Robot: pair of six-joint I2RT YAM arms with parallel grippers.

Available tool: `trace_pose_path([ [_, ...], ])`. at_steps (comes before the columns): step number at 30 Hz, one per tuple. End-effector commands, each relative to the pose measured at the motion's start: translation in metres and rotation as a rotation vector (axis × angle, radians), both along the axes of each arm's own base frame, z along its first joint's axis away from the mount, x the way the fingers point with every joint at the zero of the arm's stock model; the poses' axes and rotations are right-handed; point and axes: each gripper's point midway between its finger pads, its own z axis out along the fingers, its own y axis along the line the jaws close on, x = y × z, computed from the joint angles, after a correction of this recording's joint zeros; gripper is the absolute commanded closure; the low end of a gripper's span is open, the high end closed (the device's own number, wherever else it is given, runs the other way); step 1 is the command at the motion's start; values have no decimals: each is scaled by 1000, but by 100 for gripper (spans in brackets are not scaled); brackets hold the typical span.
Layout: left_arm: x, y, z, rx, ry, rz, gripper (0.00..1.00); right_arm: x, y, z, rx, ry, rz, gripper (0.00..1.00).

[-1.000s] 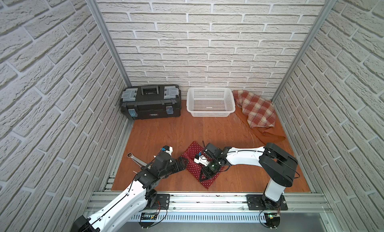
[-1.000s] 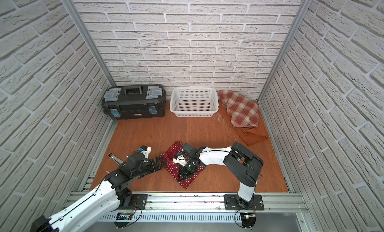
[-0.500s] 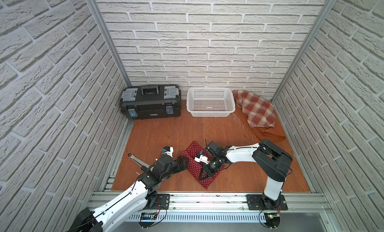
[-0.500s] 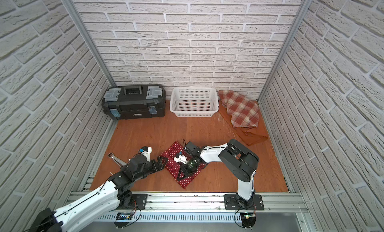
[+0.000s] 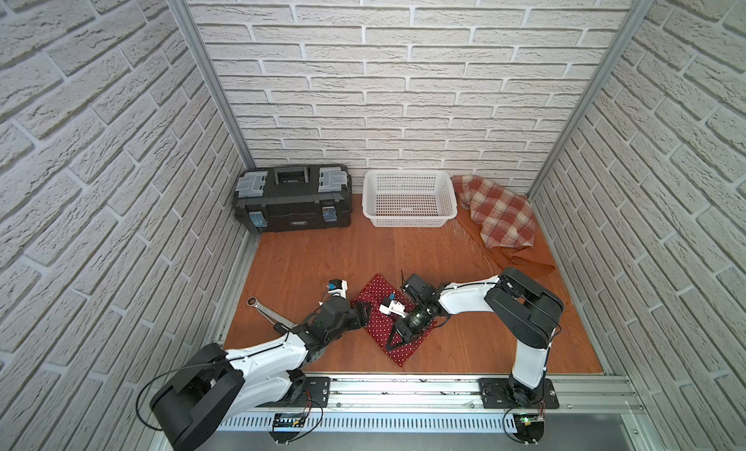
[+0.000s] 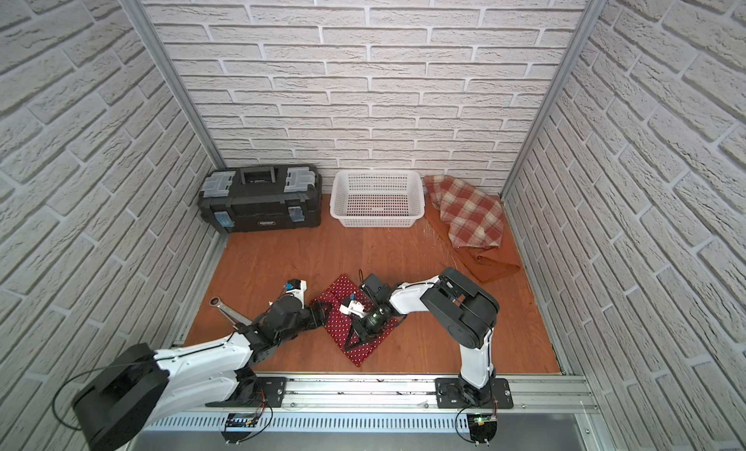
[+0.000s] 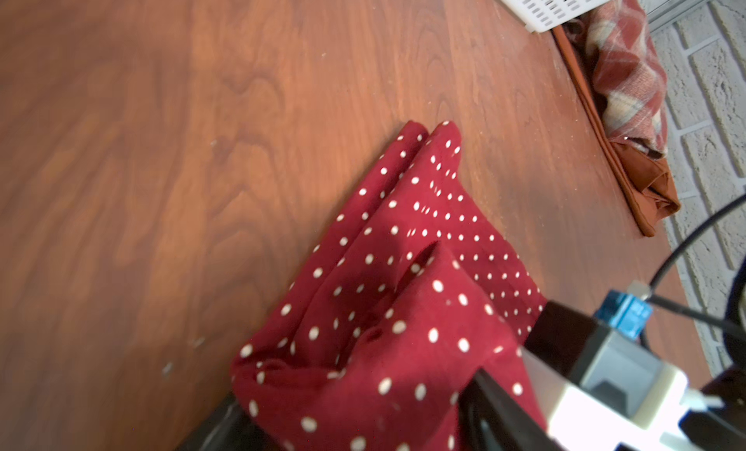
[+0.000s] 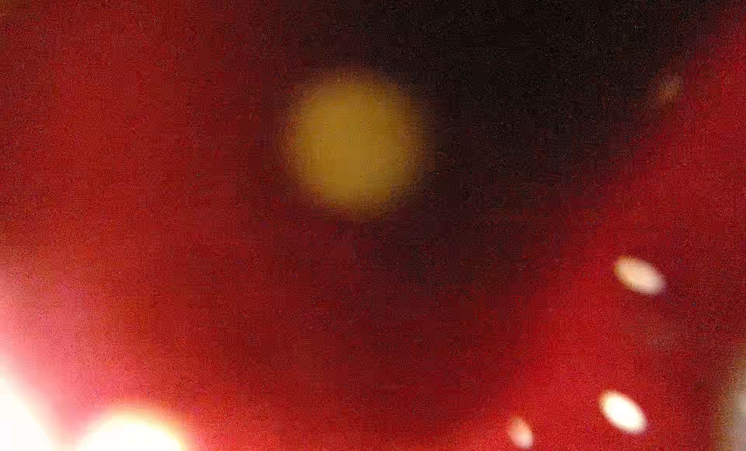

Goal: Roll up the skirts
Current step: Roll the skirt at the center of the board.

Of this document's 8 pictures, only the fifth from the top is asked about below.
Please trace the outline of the red polka dot skirt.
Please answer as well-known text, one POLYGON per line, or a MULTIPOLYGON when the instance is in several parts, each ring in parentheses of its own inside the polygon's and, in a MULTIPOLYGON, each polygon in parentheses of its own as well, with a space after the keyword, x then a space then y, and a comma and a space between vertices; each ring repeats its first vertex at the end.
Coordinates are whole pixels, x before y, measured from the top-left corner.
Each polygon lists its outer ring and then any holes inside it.
POLYGON ((399 320, 399 317, 392 317, 382 313, 380 311, 380 305, 381 303, 384 303, 384 301, 388 301, 392 296, 394 296, 394 299, 398 303, 401 303, 404 306, 406 312, 415 308, 415 303, 406 295, 403 295, 398 289, 394 288, 394 286, 392 286, 392 284, 390 284, 380 273, 376 274, 368 283, 365 284, 363 290, 357 297, 356 302, 370 304, 371 313, 365 330, 381 350, 398 367, 403 367, 409 358, 429 337, 431 330, 421 334, 409 344, 388 351, 386 346, 390 333, 394 328, 394 322, 399 320))

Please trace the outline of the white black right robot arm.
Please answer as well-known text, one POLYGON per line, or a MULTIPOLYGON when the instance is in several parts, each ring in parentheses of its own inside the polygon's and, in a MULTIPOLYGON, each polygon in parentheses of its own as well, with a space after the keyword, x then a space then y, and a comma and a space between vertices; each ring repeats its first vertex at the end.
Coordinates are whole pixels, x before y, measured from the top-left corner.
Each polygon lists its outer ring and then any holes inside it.
POLYGON ((517 340, 507 391, 517 404, 534 401, 544 387, 549 352, 561 331, 565 303, 559 297, 516 268, 487 279, 437 288, 414 274, 401 290, 414 302, 412 309, 394 297, 379 305, 382 314, 394 318, 386 350, 411 344, 435 329, 436 318, 448 321, 466 312, 495 313, 517 340))

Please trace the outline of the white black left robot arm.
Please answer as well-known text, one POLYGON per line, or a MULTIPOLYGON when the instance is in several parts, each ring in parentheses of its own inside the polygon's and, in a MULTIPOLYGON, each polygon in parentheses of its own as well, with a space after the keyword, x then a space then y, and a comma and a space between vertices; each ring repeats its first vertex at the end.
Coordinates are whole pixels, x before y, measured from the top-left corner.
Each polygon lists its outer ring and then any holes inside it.
POLYGON ((328 346, 349 331, 366 327, 370 303, 349 301, 341 291, 330 293, 316 310, 295 324, 248 299, 281 336, 243 349, 224 350, 219 344, 203 346, 182 367, 157 375, 168 377, 150 400, 155 425, 141 414, 141 402, 153 386, 148 382, 138 393, 135 411, 147 428, 165 434, 174 450, 195 450, 217 429, 223 419, 248 409, 276 402, 307 398, 302 368, 316 362, 328 346))

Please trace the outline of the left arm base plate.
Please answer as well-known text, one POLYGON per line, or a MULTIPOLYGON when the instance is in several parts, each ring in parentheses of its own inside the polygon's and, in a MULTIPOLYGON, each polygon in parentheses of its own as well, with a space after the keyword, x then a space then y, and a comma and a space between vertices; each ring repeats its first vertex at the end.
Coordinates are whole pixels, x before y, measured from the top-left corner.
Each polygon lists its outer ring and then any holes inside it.
POLYGON ((327 407, 330 383, 331 378, 328 376, 307 376, 302 385, 293 384, 275 406, 305 407, 309 402, 316 402, 322 407, 327 407))

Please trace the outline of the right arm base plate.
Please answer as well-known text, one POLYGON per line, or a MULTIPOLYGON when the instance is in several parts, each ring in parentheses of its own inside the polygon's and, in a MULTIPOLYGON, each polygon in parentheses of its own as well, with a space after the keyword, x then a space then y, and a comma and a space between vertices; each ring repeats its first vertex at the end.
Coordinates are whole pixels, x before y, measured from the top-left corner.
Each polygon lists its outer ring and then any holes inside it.
POLYGON ((477 383, 485 409, 560 408, 554 385, 547 378, 543 378, 539 385, 533 389, 522 385, 512 376, 479 378, 477 383))

